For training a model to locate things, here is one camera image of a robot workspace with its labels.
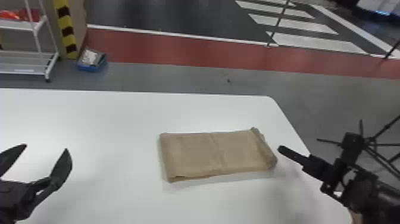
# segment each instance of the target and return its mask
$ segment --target floor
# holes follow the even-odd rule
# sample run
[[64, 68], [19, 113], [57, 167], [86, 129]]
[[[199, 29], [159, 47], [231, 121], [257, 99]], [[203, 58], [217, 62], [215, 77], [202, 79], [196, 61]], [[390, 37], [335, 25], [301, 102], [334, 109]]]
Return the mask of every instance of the floor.
[[[126, 28], [251, 42], [272, 41], [280, 46], [374, 57], [381, 57], [391, 49], [396, 41], [392, 34], [399, 30], [386, 23], [381, 29], [374, 21], [360, 20], [341, 7], [324, 8], [295, 1], [289, 3], [271, 40], [284, 0], [136, 0], [123, 4], [110, 4], [106, 0], [93, 4], [92, 1], [86, 1], [88, 22], [102, 29]], [[393, 56], [400, 58], [400, 51], [396, 50]]]
[[[0, 88], [266, 95], [277, 101], [308, 149], [329, 162], [340, 149], [316, 138], [341, 140], [345, 132], [357, 131], [358, 119], [364, 119], [365, 132], [372, 135], [400, 112], [400, 80], [393, 79], [136, 63], [108, 63], [100, 73], [86, 73], [72, 61], [56, 64], [52, 75], [51, 83], [42, 77], [1, 75]], [[381, 142], [399, 142], [399, 135], [397, 124]], [[391, 156], [398, 149], [380, 151]], [[359, 163], [400, 187], [367, 155]]]

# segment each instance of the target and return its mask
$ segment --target folded towel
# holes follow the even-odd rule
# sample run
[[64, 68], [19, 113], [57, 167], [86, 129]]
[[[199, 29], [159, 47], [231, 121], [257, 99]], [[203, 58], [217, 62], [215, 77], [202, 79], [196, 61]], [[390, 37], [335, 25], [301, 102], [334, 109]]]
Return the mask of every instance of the folded towel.
[[273, 169], [277, 158], [257, 128], [235, 132], [162, 133], [169, 182]]

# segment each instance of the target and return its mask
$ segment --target white shelf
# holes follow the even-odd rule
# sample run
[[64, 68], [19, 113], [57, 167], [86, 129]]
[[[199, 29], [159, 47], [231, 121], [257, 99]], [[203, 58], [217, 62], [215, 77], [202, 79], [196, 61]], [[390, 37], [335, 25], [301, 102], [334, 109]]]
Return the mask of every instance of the white shelf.
[[0, 51], [0, 73], [5, 74], [49, 74], [53, 68], [58, 53], [40, 53], [27, 51]]
[[16, 21], [16, 20], [3, 20], [0, 19], [0, 29], [4, 30], [22, 30], [22, 31], [31, 31], [33, 33], [38, 33], [43, 24], [47, 21], [47, 16], [42, 16], [40, 21], [32, 25], [28, 21]]

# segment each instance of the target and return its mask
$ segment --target robotic arm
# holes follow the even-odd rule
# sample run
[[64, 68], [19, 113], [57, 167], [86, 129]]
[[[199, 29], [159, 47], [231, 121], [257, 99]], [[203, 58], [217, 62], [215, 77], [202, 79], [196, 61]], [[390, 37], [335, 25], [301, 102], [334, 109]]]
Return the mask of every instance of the robotic arm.
[[[26, 145], [22, 144], [0, 153], [0, 178], [25, 148]], [[46, 178], [30, 183], [0, 179], [0, 224], [14, 224], [27, 219], [36, 206], [61, 188], [71, 170], [71, 155], [65, 149]]]

